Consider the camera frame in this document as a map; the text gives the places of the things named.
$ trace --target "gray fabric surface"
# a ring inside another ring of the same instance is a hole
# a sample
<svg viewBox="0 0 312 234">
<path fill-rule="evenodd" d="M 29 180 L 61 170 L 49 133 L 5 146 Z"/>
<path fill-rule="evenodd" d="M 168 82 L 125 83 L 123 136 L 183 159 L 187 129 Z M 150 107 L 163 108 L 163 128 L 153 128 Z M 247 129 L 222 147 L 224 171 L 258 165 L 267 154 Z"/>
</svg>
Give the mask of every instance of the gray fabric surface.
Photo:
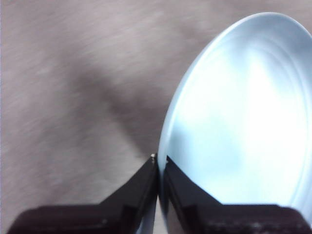
<svg viewBox="0 0 312 234">
<path fill-rule="evenodd" d="M 1 232 L 25 209 L 100 202 L 126 182 L 196 55 L 263 11 L 312 32 L 310 0 L 1 1 Z"/>
</svg>

